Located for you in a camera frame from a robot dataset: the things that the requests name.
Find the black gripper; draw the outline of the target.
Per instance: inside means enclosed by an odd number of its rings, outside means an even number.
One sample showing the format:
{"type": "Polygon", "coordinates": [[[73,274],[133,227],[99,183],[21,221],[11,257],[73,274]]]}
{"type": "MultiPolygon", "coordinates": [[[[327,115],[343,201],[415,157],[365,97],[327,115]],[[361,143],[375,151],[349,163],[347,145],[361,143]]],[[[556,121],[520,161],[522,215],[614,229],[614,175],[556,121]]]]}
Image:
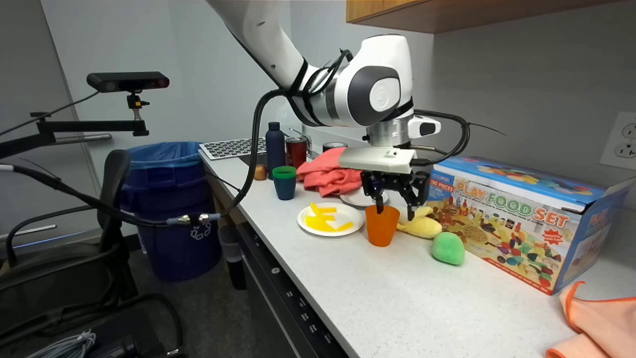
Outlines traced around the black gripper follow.
{"type": "Polygon", "coordinates": [[[377,215],[383,213],[383,191],[399,193],[405,199],[407,221],[411,221],[415,217],[415,211],[423,205],[423,199],[429,193],[429,175],[363,171],[361,185],[363,193],[373,199],[377,215]]]}

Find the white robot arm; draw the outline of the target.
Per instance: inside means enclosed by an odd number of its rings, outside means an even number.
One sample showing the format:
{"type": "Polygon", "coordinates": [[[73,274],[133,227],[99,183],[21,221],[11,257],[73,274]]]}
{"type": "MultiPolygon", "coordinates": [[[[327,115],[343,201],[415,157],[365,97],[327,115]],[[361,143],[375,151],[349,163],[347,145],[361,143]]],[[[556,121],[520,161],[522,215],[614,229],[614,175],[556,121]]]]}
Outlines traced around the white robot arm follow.
{"type": "Polygon", "coordinates": [[[427,199],[427,177],[415,173],[417,153],[409,143],[437,133],[441,123],[413,105],[409,44],[403,36],[371,36],[355,54],[321,68],[310,66],[276,22],[274,0],[206,0],[226,30],[276,83],[308,127],[363,127],[365,143],[345,147],[343,169],[361,173],[363,193],[383,211],[383,189],[397,191],[407,217],[427,199]]]}

